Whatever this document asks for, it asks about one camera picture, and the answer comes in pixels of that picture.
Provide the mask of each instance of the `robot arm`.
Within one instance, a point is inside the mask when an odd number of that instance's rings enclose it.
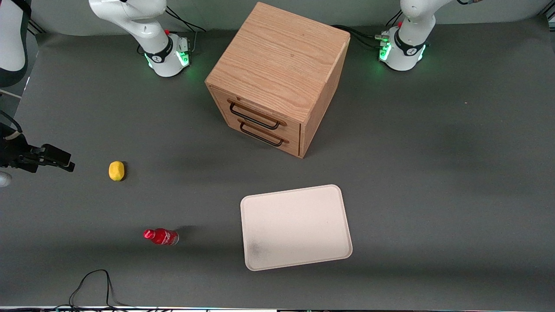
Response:
[[[162,77],[178,74],[189,65],[189,43],[166,34],[154,18],[166,10],[166,0],[89,0],[99,18],[129,32],[143,47],[149,66]]]
[[[27,71],[29,4],[24,0],[0,0],[0,87],[18,83]]]
[[[160,52],[169,38],[155,19],[164,14],[166,0],[90,0],[90,8],[99,18],[112,22],[129,32],[148,53]],[[148,19],[135,22],[136,19]]]
[[[405,15],[402,26],[392,28],[376,36],[382,40],[380,60],[396,71],[412,69],[426,48],[425,42],[436,25],[434,14],[453,0],[401,0]],[[481,0],[459,1],[461,4],[477,3]]]

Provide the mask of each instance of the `black metal handle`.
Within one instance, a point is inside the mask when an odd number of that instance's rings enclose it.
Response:
[[[256,134],[252,133],[251,131],[247,131],[247,130],[243,129],[243,126],[244,126],[244,125],[245,125],[245,123],[244,123],[244,122],[241,122],[241,126],[239,127],[239,129],[241,129],[241,131],[242,131],[243,133],[246,133],[246,134],[250,135],[250,136],[253,137],[253,138],[256,138],[256,139],[258,139],[258,140],[261,140],[261,141],[264,142],[264,143],[270,144],[270,145],[272,145],[273,147],[279,147],[279,146],[281,146],[281,145],[283,144],[283,141],[284,141],[283,139],[280,139],[280,140],[279,140],[279,143],[274,143],[274,142],[272,142],[272,141],[270,141],[270,140],[267,140],[267,139],[265,139],[265,138],[263,138],[263,137],[261,137],[261,136],[259,136],[259,135],[256,135]]]
[[[268,124],[265,124],[265,123],[263,123],[263,122],[260,122],[260,121],[258,121],[258,120],[256,120],[256,119],[252,119],[252,118],[250,118],[250,117],[247,116],[247,115],[241,114],[241,113],[239,113],[239,112],[233,110],[233,108],[235,107],[235,103],[232,102],[232,101],[229,101],[229,102],[231,103],[231,105],[229,106],[229,110],[230,110],[234,115],[237,115],[237,116],[239,116],[239,117],[245,118],[246,120],[248,120],[248,121],[250,121],[250,122],[252,122],[252,123],[255,123],[255,124],[259,125],[259,126],[262,126],[262,127],[266,128],[266,129],[269,129],[269,130],[275,130],[275,129],[278,128],[278,126],[279,126],[279,121],[276,121],[276,124],[275,124],[275,125],[268,125]]]

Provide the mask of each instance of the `wooden box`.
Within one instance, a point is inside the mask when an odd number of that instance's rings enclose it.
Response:
[[[303,158],[334,96],[350,35],[257,3],[206,86],[227,124]]]

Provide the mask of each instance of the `yellow lemon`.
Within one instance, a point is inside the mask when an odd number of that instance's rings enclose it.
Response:
[[[125,175],[123,163],[118,161],[111,163],[110,168],[108,169],[108,175],[110,176],[110,179],[114,181],[121,181]]]

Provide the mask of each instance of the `bottle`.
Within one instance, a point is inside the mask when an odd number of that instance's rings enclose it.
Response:
[[[148,229],[143,233],[143,236],[156,245],[175,245],[179,241],[179,234],[176,231],[166,229]]]

